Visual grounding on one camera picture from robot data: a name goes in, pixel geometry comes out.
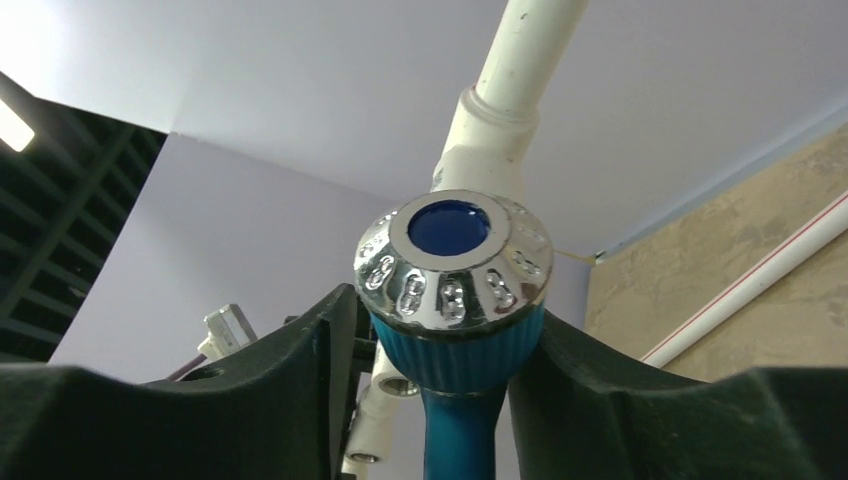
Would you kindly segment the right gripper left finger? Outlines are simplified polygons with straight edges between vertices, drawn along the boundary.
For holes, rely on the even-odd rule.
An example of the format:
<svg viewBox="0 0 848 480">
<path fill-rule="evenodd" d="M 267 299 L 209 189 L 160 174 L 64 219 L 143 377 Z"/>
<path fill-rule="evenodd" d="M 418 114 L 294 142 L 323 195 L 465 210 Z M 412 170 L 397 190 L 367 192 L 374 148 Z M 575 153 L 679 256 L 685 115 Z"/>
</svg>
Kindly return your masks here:
<svg viewBox="0 0 848 480">
<path fill-rule="evenodd" d="M 300 317 L 184 381 L 71 366 L 1 370 L 5 479 L 337 479 L 350 422 L 357 296 Z"/>
</svg>

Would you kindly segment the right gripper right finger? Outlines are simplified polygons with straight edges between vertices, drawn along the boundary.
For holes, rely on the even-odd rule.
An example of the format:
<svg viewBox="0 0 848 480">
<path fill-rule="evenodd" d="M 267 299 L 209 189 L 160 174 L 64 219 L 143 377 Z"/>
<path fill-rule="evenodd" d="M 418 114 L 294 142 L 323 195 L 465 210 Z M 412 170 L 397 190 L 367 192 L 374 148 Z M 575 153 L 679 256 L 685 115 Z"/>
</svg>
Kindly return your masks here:
<svg viewBox="0 0 848 480">
<path fill-rule="evenodd" d="M 547 315 L 509 388 L 525 479 L 843 479 L 847 372 L 758 367 L 707 383 Z"/>
</svg>

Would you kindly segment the blue faucet with chrome knob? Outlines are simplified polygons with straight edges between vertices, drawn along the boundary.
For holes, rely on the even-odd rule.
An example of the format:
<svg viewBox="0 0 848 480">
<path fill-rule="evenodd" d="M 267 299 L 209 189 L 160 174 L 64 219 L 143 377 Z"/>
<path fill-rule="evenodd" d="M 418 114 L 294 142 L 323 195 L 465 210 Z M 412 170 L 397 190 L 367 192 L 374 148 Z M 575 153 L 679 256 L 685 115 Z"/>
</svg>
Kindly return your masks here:
<svg viewBox="0 0 848 480">
<path fill-rule="evenodd" d="M 492 479 L 509 380 L 535 350 L 554 267 L 547 230 L 523 205 L 470 190 L 415 198 L 375 220 L 354 286 L 426 416 L 427 479 Z"/>
</svg>

